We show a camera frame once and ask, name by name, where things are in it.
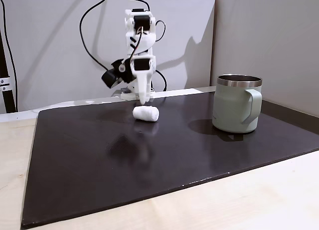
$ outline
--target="light wood surface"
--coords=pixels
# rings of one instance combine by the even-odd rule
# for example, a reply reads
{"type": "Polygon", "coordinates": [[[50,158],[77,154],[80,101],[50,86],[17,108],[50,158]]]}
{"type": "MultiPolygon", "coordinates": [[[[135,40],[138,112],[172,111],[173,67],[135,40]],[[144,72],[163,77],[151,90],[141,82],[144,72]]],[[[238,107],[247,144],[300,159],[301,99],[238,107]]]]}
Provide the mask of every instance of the light wood surface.
{"type": "MultiPolygon", "coordinates": [[[[0,230],[20,229],[35,119],[0,123],[0,230]]],[[[319,152],[40,230],[319,229],[319,152]]]]}

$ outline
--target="white wall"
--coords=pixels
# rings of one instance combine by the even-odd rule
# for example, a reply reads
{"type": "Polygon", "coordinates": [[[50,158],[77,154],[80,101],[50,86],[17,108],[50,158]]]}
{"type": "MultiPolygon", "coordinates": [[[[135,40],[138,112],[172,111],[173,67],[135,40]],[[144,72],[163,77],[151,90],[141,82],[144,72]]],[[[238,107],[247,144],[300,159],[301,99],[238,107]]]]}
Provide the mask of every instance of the white wall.
{"type": "MultiPolygon", "coordinates": [[[[18,75],[20,111],[111,96],[115,89],[101,81],[103,69],[87,55],[79,34],[81,16],[100,0],[3,1],[18,75]]],[[[215,0],[146,1],[155,18],[166,22],[165,36],[153,50],[168,89],[208,86],[215,0]]],[[[87,46],[108,67],[126,54],[124,10],[137,7],[146,8],[131,0],[108,0],[83,22],[87,46]]],[[[162,30],[158,25],[159,37],[162,30]]],[[[6,58],[11,71],[7,51],[6,58]]],[[[164,87],[158,74],[154,75],[154,87],[157,91],[164,87]]],[[[0,113],[4,112],[0,96],[0,113]]]]}
{"type": "Polygon", "coordinates": [[[263,78],[265,99],[319,116],[319,0],[216,0],[218,75],[263,78]]]}

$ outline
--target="black cable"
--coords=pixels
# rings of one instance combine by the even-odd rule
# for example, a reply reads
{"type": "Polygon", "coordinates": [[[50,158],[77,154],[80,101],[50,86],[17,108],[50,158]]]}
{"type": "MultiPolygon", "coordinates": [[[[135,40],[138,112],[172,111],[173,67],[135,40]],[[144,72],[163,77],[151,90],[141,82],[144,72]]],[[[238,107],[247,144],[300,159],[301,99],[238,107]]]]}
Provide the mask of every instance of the black cable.
{"type": "Polygon", "coordinates": [[[160,40],[163,38],[163,36],[164,36],[164,34],[165,34],[165,30],[166,30],[166,24],[165,24],[165,22],[162,21],[162,20],[156,21],[155,26],[156,26],[159,22],[162,22],[162,23],[164,24],[164,31],[163,31],[163,34],[161,35],[161,37],[160,37],[158,40],[155,40],[155,42],[158,42],[158,41],[160,41],[160,40]]]}
{"type": "MultiPolygon", "coordinates": [[[[95,4],[94,6],[92,6],[91,8],[89,8],[85,13],[84,15],[82,16],[81,20],[80,20],[80,35],[81,35],[81,39],[82,39],[82,42],[83,42],[83,45],[84,45],[84,48],[86,50],[86,52],[89,54],[89,56],[91,56],[92,59],[95,60],[95,62],[97,62],[100,66],[102,66],[104,69],[106,69],[108,71],[108,68],[105,67],[102,63],[100,63],[90,52],[89,50],[87,49],[86,45],[85,45],[85,42],[84,42],[84,38],[83,38],[83,34],[82,34],[82,21],[84,19],[84,17],[87,15],[87,13],[89,13],[92,9],[94,9],[95,7],[97,7],[98,5],[102,4],[105,0],[101,0],[100,2],[98,2],[97,4],[95,4]]],[[[150,5],[144,1],[144,0],[136,0],[136,1],[140,1],[140,2],[143,2],[145,3],[147,6],[148,6],[148,9],[150,11],[150,5]]]]}
{"type": "Polygon", "coordinates": [[[158,70],[155,70],[157,73],[159,73],[159,75],[163,78],[164,82],[165,82],[165,88],[163,91],[166,91],[167,90],[167,82],[166,82],[166,79],[164,77],[164,75],[162,73],[160,73],[158,70]]]}
{"type": "Polygon", "coordinates": [[[12,63],[12,67],[13,67],[13,72],[14,72],[14,81],[15,81],[15,109],[18,112],[18,83],[17,83],[17,79],[16,79],[16,71],[15,71],[15,65],[14,65],[14,61],[13,61],[13,57],[12,57],[12,52],[11,52],[11,48],[9,45],[9,41],[8,41],[8,36],[6,34],[6,23],[5,23],[5,8],[4,8],[4,2],[3,0],[0,0],[2,3],[2,11],[3,11],[3,26],[4,26],[4,35],[5,35],[5,41],[6,41],[6,45],[8,46],[8,50],[10,53],[10,58],[11,58],[11,63],[12,63]]]}
{"type": "Polygon", "coordinates": [[[135,46],[135,48],[133,49],[132,54],[131,54],[131,56],[130,56],[130,64],[131,64],[132,57],[133,57],[133,55],[134,55],[136,49],[137,49],[137,48],[139,47],[139,45],[140,45],[140,42],[141,42],[141,39],[142,39],[142,35],[143,35],[143,26],[141,26],[141,27],[138,29],[138,31],[139,31],[139,30],[141,30],[140,38],[139,38],[139,41],[138,41],[138,43],[136,44],[136,46],[135,46]]]}

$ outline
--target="white cylinder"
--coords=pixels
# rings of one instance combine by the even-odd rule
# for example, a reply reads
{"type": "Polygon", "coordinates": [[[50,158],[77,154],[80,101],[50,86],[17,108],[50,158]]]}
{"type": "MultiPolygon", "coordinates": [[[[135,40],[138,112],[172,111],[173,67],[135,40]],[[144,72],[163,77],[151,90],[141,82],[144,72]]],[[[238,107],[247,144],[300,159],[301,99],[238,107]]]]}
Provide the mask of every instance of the white cylinder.
{"type": "Polygon", "coordinates": [[[156,122],[159,118],[159,115],[159,110],[152,106],[138,106],[133,109],[134,118],[144,121],[156,122]]]}

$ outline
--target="mug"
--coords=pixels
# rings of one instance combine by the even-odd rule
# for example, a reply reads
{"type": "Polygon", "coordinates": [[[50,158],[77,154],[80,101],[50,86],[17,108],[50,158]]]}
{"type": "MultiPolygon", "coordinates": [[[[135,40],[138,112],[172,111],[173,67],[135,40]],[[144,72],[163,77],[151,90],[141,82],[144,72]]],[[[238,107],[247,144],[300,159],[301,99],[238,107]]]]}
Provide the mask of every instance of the mug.
{"type": "Polygon", "coordinates": [[[221,75],[213,104],[213,125],[230,133],[249,133],[256,129],[261,110],[262,79],[237,74],[221,75]]]}

